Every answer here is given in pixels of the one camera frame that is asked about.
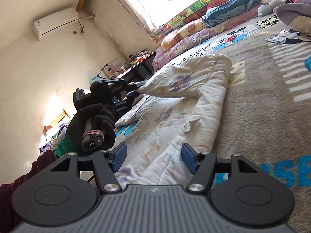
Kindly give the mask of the black gloved left hand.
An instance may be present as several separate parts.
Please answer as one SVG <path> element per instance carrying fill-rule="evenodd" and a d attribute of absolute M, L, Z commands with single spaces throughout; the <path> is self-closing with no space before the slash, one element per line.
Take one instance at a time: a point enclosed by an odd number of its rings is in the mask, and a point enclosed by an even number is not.
<path fill-rule="evenodd" d="M 86 137 L 86 122 L 90 120 L 92 141 L 83 146 Z M 98 150 L 108 150 L 115 143 L 115 110 L 112 105 L 94 104 L 79 110 L 67 127 L 64 139 L 56 147 L 55 154 L 62 157 L 67 153 L 77 153 L 78 156 L 89 156 Z"/>

